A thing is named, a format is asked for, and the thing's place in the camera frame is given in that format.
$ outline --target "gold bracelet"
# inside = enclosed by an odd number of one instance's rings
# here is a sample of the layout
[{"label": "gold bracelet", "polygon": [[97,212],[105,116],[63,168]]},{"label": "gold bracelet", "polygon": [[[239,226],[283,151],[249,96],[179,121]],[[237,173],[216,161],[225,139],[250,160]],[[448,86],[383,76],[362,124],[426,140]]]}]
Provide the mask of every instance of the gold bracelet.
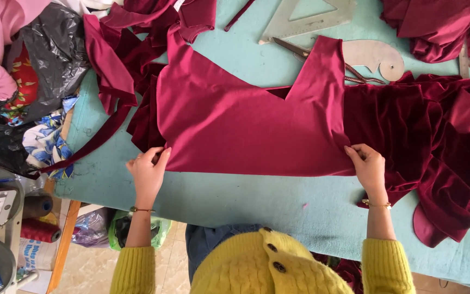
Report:
[{"label": "gold bracelet", "polygon": [[387,208],[388,210],[391,210],[391,203],[390,203],[390,202],[388,202],[388,203],[385,204],[385,205],[373,205],[373,204],[370,204],[370,203],[369,203],[369,199],[362,199],[362,203],[364,203],[364,204],[367,205],[367,206],[385,207],[385,208]]},{"label": "gold bracelet", "polygon": [[130,207],[130,211],[131,211],[131,212],[136,212],[136,211],[155,212],[155,210],[153,210],[153,209],[138,209],[138,208],[135,207],[135,206]]}]

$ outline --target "table surface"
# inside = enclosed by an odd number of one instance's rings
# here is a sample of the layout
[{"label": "table surface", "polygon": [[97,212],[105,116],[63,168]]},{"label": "table surface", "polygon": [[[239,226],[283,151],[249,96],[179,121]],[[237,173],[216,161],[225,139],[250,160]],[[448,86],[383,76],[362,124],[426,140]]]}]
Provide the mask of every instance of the table surface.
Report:
[{"label": "table surface", "polygon": [[[225,70],[258,86],[291,85],[302,67],[291,53],[275,44],[257,42],[280,0],[255,1],[229,32],[222,28],[246,0],[218,0],[216,29],[205,32],[193,48]],[[395,47],[407,70],[415,75],[459,73],[457,61],[427,64],[409,53],[407,39],[379,19],[378,0],[359,0],[351,23],[288,39],[312,47],[317,35],[344,40],[373,39]],[[323,1],[301,1],[296,16],[323,10]],[[366,76],[381,78],[360,66]],[[72,150],[80,149],[108,118],[97,97],[95,73],[85,77],[68,136]],[[59,197],[127,210],[134,204],[132,177],[124,163],[138,149],[126,133],[131,111],[120,130],[75,164],[74,176],[56,185]],[[166,172],[154,209],[157,216],[204,226],[261,223],[288,233],[308,249],[334,256],[360,259],[366,237],[367,210],[355,206],[361,186],[356,177],[284,177]],[[418,203],[410,193],[392,209],[398,239],[404,244],[412,271],[470,285],[470,230],[462,242],[447,239],[431,249],[414,235],[412,217]]]}]

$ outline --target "person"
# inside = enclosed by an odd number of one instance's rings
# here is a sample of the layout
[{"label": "person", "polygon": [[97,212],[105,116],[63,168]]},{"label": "person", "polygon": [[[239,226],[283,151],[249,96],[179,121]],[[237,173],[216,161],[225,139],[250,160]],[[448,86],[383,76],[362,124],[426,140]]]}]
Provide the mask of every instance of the person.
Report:
[{"label": "person", "polygon": [[[391,222],[385,159],[365,144],[346,146],[345,151],[369,196],[367,238],[362,245],[364,293],[414,293],[407,257]],[[111,294],[155,291],[149,210],[162,185],[170,152],[171,148],[151,148],[126,164],[134,178],[138,211],[133,213],[126,246],[117,260]],[[353,292],[300,242],[259,224],[215,229],[188,225],[186,248],[191,294]]]}]

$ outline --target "yellow cardigan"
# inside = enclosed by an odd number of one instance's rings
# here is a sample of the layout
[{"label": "yellow cardigan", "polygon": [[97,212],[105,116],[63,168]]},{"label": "yellow cardigan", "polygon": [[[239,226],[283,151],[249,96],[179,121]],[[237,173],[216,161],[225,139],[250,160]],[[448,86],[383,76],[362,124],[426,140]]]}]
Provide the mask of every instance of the yellow cardigan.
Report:
[{"label": "yellow cardigan", "polygon": [[[364,294],[415,292],[404,249],[398,241],[366,239],[362,248]],[[153,247],[123,248],[111,294],[155,292]],[[264,229],[243,233],[217,246],[193,276],[191,294],[352,293],[329,267],[315,261],[300,242]]]}]

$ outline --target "green plastic bag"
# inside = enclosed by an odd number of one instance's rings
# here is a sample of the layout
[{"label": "green plastic bag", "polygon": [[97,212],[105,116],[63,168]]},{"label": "green plastic bag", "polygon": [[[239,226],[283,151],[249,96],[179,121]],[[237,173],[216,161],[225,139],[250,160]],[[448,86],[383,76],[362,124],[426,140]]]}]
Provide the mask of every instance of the green plastic bag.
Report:
[{"label": "green plastic bag", "polygon": [[[108,229],[108,241],[110,242],[111,249],[118,251],[121,250],[121,245],[125,242],[126,236],[128,236],[129,222],[132,221],[132,214],[133,212],[124,210],[118,210],[115,212],[110,228]],[[151,245],[153,248],[157,250],[161,247],[166,236],[170,232],[170,229],[171,220],[151,217],[151,230],[146,233],[152,234]],[[119,238],[117,238],[118,235],[122,236],[124,240],[119,240]]]}]

